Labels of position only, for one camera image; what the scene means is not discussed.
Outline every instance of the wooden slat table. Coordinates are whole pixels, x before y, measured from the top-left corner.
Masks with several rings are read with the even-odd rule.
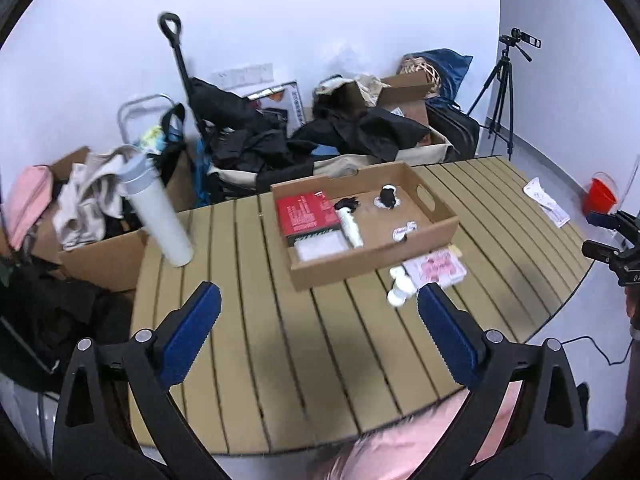
[[[590,262],[582,235],[557,229],[500,157],[414,168],[460,218],[468,275],[446,290],[484,328],[526,341]],[[456,391],[412,302],[386,303],[388,269],[296,292],[269,195],[180,214],[194,259],[173,268],[149,241],[131,333],[156,327],[203,280],[222,313],[171,395],[215,454],[261,454],[349,440]],[[140,444],[152,446],[131,403]]]

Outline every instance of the wall switch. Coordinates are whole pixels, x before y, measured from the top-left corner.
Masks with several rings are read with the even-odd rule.
[[[224,90],[273,82],[273,63],[214,72],[211,82]]]

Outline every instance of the white wall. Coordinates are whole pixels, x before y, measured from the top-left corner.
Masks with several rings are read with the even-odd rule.
[[[542,40],[512,49],[514,132],[588,187],[596,171],[621,189],[640,153],[640,56],[603,0],[501,0],[500,32]],[[508,127],[507,118],[502,124]],[[623,205],[640,210],[640,182]]]
[[[116,110],[127,100],[156,92],[184,100],[157,25],[164,10],[181,17],[187,64],[202,79],[272,62],[276,81],[296,79],[309,104],[343,50],[355,68],[385,76],[402,54],[448,47],[475,58],[459,95],[468,107],[495,62],[499,7],[499,0],[35,0],[0,51],[5,186],[26,164],[85,143],[117,145]],[[486,103],[477,116],[485,111]]]

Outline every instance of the baseboard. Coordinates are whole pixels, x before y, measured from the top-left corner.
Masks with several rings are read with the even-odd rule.
[[[485,126],[488,126],[490,123],[491,123],[491,118],[487,117]],[[504,137],[509,136],[509,131],[504,126],[500,128],[499,133]],[[578,194],[579,196],[582,196],[585,193],[587,193],[587,190],[584,189],[580,184],[578,184],[578,182],[576,182],[574,179],[572,179],[572,177],[569,176],[562,168],[560,168],[560,166],[554,163],[550,158],[548,158],[548,156],[542,153],[535,146],[533,146],[532,144],[529,144],[522,137],[517,136],[517,134],[513,135],[513,145],[518,146],[525,152],[529,153],[530,156],[535,158],[540,164],[545,166],[556,177],[562,180],[569,188],[571,188],[571,190],[574,193]]]

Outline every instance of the woven basket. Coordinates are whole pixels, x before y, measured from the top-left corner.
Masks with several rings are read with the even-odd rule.
[[[411,72],[418,72],[418,70],[423,70],[427,73],[427,81],[433,82],[435,85],[434,94],[440,93],[440,74],[434,68],[434,66],[430,63],[427,63],[424,58],[421,57],[405,57],[402,59],[402,63],[400,64],[400,68],[398,69],[399,74],[409,74]]]

